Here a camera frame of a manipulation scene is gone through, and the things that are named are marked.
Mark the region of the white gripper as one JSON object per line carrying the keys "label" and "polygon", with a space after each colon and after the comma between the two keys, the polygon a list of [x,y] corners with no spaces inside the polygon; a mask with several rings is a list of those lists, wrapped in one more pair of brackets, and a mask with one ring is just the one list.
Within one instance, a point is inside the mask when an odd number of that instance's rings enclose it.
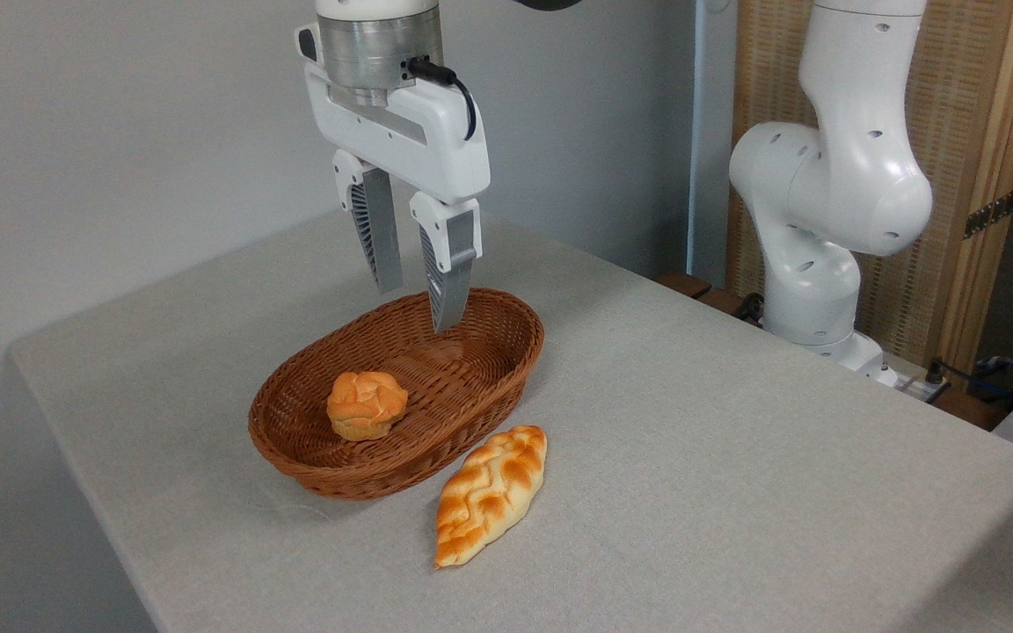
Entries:
{"label": "white gripper", "polygon": [[391,91],[386,105],[359,104],[315,61],[318,25],[298,28],[296,37],[313,117],[322,136],[339,148],[333,169],[341,206],[350,213],[378,291],[404,285],[391,196],[394,175],[422,191],[410,206],[419,225],[434,331],[455,327],[467,305],[471,268],[483,255],[475,197],[491,183],[483,129],[467,136],[466,97],[417,80]]}

